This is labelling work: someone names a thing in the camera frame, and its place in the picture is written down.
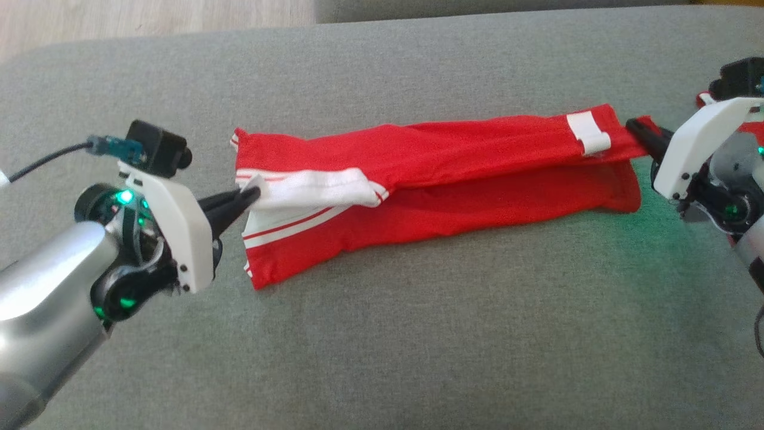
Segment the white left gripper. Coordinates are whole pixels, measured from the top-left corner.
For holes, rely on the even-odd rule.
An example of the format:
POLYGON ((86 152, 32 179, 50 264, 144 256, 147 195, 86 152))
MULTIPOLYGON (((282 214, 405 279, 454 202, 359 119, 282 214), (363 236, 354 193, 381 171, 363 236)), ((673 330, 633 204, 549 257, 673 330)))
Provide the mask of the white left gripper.
POLYGON ((181 287, 192 294, 213 281, 213 238, 218 238, 260 197, 260 187, 226 191, 198 201, 191 191, 118 161, 126 186, 141 194, 178 266, 181 287))

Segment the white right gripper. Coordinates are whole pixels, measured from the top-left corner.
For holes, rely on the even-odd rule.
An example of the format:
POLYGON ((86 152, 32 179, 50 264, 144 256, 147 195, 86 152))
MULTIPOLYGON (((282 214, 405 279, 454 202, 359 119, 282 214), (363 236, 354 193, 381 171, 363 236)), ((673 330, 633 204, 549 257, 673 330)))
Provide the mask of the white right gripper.
POLYGON ((653 188, 667 199, 686 198, 690 179, 708 163, 712 182, 741 185, 748 176, 764 191, 764 152, 740 126, 764 122, 764 98, 737 97, 704 106, 673 135, 650 116, 628 119, 627 131, 660 164, 653 188))

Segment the red shirt with white trim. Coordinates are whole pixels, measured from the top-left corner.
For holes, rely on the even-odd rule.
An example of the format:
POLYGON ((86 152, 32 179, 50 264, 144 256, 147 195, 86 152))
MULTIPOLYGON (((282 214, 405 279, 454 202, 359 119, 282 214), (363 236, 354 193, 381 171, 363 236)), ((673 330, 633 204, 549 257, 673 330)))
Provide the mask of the red shirt with white trim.
POLYGON ((261 290, 344 251, 641 205, 646 155, 610 105, 565 115, 384 124, 303 139, 235 130, 259 185, 242 239, 261 290))

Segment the yellow and grey sofa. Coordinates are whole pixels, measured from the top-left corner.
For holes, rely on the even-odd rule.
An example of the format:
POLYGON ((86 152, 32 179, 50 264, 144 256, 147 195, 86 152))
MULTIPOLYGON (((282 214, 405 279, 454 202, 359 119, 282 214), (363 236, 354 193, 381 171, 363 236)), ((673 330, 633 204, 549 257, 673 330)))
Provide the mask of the yellow and grey sofa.
MULTIPOLYGON (((0 64, 0 168, 134 119, 188 139, 179 182, 233 186, 236 127, 557 115, 674 130, 764 8, 573 9, 44 47, 0 64)), ((213 285, 118 325, 29 430, 764 430, 762 295, 728 240, 634 167, 637 213, 354 251, 255 291, 243 222, 213 285)))

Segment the red shorts with white stripe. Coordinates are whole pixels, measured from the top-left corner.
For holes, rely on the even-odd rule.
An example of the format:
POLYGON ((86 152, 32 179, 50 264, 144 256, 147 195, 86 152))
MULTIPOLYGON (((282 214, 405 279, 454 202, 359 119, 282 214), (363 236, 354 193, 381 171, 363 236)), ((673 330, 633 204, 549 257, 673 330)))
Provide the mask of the red shorts with white stripe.
MULTIPOLYGON (((704 108, 704 106, 714 105, 716 103, 723 103, 729 100, 734 100, 734 97, 723 98, 722 96, 712 95, 710 91, 704 91, 702 93, 699 93, 699 95, 697 95, 698 108, 704 108)), ((762 148, 760 153, 764 154, 764 119, 761 121, 745 120, 744 122, 741 123, 741 125, 739 125, 736 128, 735 131, 737 133, 752 134, 752 136, 754 136, 754 139, 756 140, 757 145, 759 145, 759 147, 762 148)))

